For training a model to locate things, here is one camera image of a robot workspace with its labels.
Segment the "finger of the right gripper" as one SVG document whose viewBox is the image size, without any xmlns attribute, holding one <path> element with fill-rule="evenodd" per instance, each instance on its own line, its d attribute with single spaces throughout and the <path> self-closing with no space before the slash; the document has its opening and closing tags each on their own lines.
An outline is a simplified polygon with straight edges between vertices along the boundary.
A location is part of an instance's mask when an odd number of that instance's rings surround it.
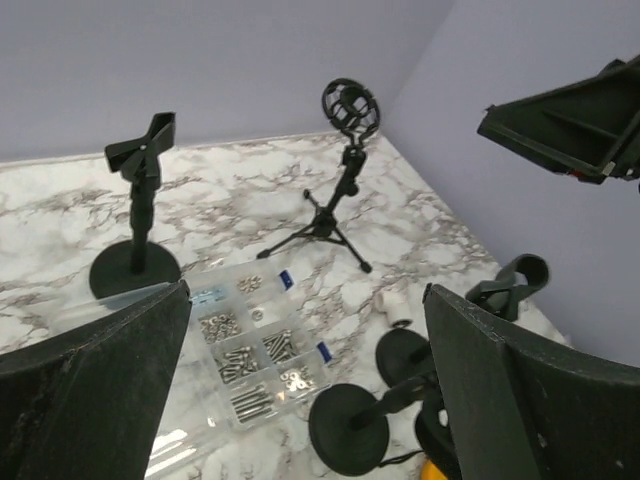
<svg viewBox="0 0 640 480">
<path fill-rule="evenodd" d="M 612 154 L 617 137 L 609 130 L 564 121 L 500 125 L 489 122 L 486 113 L 477 133 L 555 175 L 587 184 L 615 179 Z"/>
<path fill-rule="evenodd" d="M 595 130 L 624 130 L 639 114 L 639 58 L 615 59 L 597 74 L 547 92 L 487 109 L 500 125 L 564 121 Z"/>
</svg>

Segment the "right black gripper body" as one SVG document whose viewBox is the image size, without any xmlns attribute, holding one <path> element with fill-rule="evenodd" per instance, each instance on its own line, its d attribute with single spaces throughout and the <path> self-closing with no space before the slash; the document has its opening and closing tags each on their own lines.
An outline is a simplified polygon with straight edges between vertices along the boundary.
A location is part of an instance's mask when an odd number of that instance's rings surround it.
<svg viewBox="0 0 640 480">
<path fill-rule="evenodd" d="M 612 161 L 612 177 L 627 182 L 639 179 L 639 101 L 621 102 L 615 110 L 614 132 L 616 141 Z"/>
</svg>

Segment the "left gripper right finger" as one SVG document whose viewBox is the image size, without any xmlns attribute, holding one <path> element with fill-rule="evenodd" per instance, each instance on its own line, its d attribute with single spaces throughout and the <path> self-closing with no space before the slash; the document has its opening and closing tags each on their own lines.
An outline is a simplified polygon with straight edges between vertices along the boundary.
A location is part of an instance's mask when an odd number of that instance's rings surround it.
<svg viewBox="0 0 640 480">
<path fill-rule="evenodd" d="M 549 340 L 441 285 L 434 359 L 463 479 L 636 479 L 639 370 Z"/>
</svg>

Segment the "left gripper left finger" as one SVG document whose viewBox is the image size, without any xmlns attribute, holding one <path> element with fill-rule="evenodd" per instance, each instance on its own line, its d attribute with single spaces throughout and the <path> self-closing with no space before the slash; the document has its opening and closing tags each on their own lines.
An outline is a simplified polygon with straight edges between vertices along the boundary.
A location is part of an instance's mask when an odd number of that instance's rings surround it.
<svg viewBox="0 0 640 480">
<path fill-rule="evenodd" d="M 2 478 L 144 478 L 190 313 L 180 280 L 2 355 Z"/>
</svg>

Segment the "shock mount round base stand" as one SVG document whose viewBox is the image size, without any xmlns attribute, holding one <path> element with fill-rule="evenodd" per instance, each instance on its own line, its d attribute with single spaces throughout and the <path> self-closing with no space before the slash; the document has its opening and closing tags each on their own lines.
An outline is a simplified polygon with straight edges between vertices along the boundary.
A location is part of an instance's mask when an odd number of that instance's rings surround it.
<svg viewBox="0 0 640 480">
<path fill-rule="evenodd" d="M 351 383 L 335 384 L 321 392 L 308 418 L 313 449 L 330 470 L 350 477 L 398 463 L 408 456 L 384 458 L 390 442 L 388 416 L 415 403 L 422 405 L 414 422 L 420 451 L 445 478 L 460 479 L 450 427 L 440 420 L 445 410 L 442 393 L 429 375 L 404 380 L 381 398 Z"/>
</svg>

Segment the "black tripod shock mount stand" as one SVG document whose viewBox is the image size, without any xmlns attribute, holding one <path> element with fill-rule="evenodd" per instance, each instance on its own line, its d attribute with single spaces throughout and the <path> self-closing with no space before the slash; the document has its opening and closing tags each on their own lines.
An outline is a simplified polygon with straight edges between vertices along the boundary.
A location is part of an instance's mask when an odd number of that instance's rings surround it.
<svg viewBox="0 0 640 480">
<path fill-rule="evenodd" d="M 379 105 L 369 89 L 349 78 L 337 78 L 329 82 L 322 93 L 322 110 L 329 123 L 348 139 L 341 157 L 342 174 L 328 203 L 322 205 L 309 189 L 303 198 L 314 206 L 314 216 L 309 224 L 290 234 L 284 240 L 259 252 L 258 259 L 266 259 L 293 240 L 323 241 L 346 247 L 359 262 L 365 273 L 372 266 L 355 249 L 338 227 L 335 210 L 343 197 L 354 197 L 359 192 L 357 177 L 368 155 L 365 142 L 373 136 L 381 124 Z"/>
</svg>

